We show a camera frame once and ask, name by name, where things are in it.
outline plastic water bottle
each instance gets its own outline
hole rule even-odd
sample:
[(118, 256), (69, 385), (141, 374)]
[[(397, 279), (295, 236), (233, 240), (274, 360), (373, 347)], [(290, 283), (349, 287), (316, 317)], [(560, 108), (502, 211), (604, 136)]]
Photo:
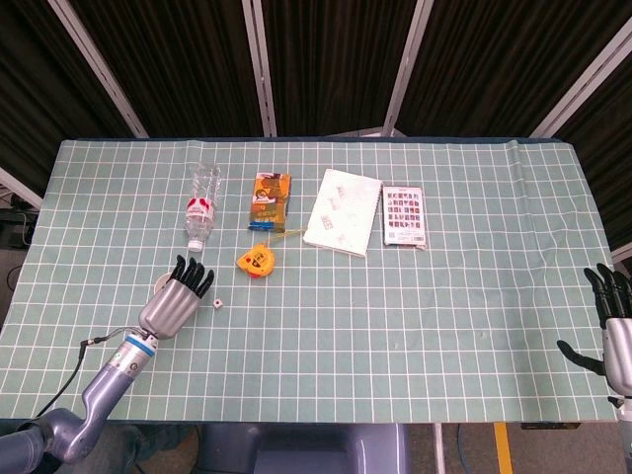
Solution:
[(201, 252), (204, 241), (213, 228), (221, 181), (219, 171), (212, 163), (199, 163), (194, 169), (193, 191), (187, 204), (186, 225), (189, 250), (192, 252)]

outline yellow tape measure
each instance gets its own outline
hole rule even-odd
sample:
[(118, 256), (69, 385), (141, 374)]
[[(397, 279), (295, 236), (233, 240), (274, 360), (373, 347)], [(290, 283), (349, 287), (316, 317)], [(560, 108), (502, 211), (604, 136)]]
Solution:
[(257, 244), (239, 258), (237, 267), (252, 278), (267, 277), (275, 269), (275, 254), (266, 244), (283, 239), (288, 235), (298, 234), (302, 231), (302, 229), (290, 230), (276, 237), (271, 237), (266, 242)]

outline robot finger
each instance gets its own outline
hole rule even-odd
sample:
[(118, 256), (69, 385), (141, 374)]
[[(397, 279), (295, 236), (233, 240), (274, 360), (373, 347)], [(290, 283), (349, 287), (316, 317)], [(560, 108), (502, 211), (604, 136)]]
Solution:
[(615, 311), (614, 317), (626, 318), (629, 315), (629, 311), (627, 308), (625, 290), (618, 284), (614, 273), (606, 265), (597, 264), (596, 269), (599, 270), (599, 273), (603, 277), (607, 297), (610, 300), (612, 309)]
[(209, 270), (208, 275), (206, 276), (206, 279), (196, 291), (196, 295), (198, 298), (204, 297), (204, 294), (208, 291), (210, 286), (213, 284), (214, 279), (215, 279), (215, 272), (213, 270)]
[(204, 277), (204, 265), (197, 264), (196, 269), (194, 270), (191, 277), (189, 278), (189, 281), (187, 281), (187, 283), (185, 284), (189, 287), (189, 289), (196, 291), (196, 288), (198, 287), (199, 282), (201, 281), (203, 277)]
[(187, 267), (187, 269), (185, 270), (184, 274), (179, 278), (180, 282), (183, 284), (186, 284), (186, 281), (191, 277), (191, 274), (194, 272), (194, 270), (196, 269), (196, 259), (194, 259), (193, 257), (191, 257), (189, 259), (189, 266)]
[(628, 316), (632, 316), (632, 282), (622, 272), (615, 272), (614, 279), (623, 288), (625, 301), (628, 305)]
[(599, 317), (599, 326), (605, 329), (605, 321), (614, 317), (610, 301), (606, 293), (603, 281), (591, 269), (584, 269), (584, 275), (591, 282), (592, 292), (594, 293), (594, 305), (596, 306), (596, 314)]
[(180, 279), (180, 276), (182, 275), (183, 271), (185, 270), (185, 267), (187, 266), (187, 261), (182, 255), (177, 256), (176, 260), (177, 260), (176, 267), (171, 273), (171, 276), (169, 277), (169, 279)]
[(558, 341), (557, 347), (569, 361), (597, 375), (605, 376), (605, 365), (602, 360), (577, 353), (566, 341)]

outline tape measure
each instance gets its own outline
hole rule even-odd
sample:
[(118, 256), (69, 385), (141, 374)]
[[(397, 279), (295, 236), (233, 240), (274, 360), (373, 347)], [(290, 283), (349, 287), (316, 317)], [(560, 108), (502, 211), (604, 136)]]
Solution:
[(240, 257), (237, 267), (252, 278), (267, 277), (275, 269), (275, 254), (266, 244), (257, 244)]

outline green cutting mat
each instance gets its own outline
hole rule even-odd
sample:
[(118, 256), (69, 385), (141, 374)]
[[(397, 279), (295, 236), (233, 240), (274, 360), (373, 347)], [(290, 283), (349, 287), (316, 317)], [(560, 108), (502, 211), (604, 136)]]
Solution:
[[(186, 253), (190, 165), (225, 181), (202, 261), (204, 305), (122, 398), (113, 418), (266, 422), (611, 419), (606, 383), (565, 363), (566, 339), (597, 356), (583, 267), (609, 262), (593, 198), (565, 143), (66, 141), (0, 337), (0, 418), (28, 418), (75, 365), (79, 341), (136, 324), (153, 282)], [(307, 225), (336, 168), (426, 192), (430, 248), (366, 259), (276, 244), (276, 269), (235, 260), (257, 171), (293, 178), (287, 227)], [(213, 310), (211, 302), (224, 302)], [(118, 345), (87, 351), (57, 402), (80, 393)]]

